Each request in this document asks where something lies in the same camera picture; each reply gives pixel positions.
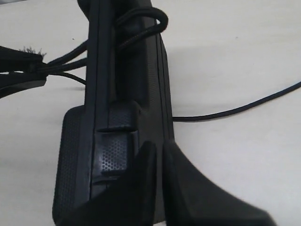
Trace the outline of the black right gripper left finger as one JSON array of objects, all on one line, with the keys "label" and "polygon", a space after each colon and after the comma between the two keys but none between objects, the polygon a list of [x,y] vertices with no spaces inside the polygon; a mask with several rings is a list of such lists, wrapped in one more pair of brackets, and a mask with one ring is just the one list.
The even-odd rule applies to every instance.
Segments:
[{"label": "black right gripper left finger", "polygon": [[60,226],[151,226],[157,189],[157,149],[144,142],[133,166],[107,190],[73,210]]}]

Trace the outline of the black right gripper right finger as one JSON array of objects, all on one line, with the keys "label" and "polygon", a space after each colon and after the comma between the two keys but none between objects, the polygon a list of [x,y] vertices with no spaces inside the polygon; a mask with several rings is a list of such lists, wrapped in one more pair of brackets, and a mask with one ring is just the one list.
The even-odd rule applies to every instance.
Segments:
[{"label": "black right gripper right finger", "polygon": [[206,178],[172,140],[164,143],[162,186],[168,226],[273,226],[271,216]]}]

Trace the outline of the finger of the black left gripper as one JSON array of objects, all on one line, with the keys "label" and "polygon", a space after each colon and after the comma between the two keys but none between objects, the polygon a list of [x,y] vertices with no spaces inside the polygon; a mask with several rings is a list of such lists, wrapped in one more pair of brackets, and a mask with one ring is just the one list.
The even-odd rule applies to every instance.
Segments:
[{"label": "finger of the black left gripper", "polygon": [[20,50],[0,47],[0,73],[35,73],[43,65],[45,54],[35,49]]},{"label": "finger of the black left gripper", "polygon": [[21,92],[27,89],[42,87],[47,81],[47,76],[40,73],[9,73],[0,74],[0,97]]}]

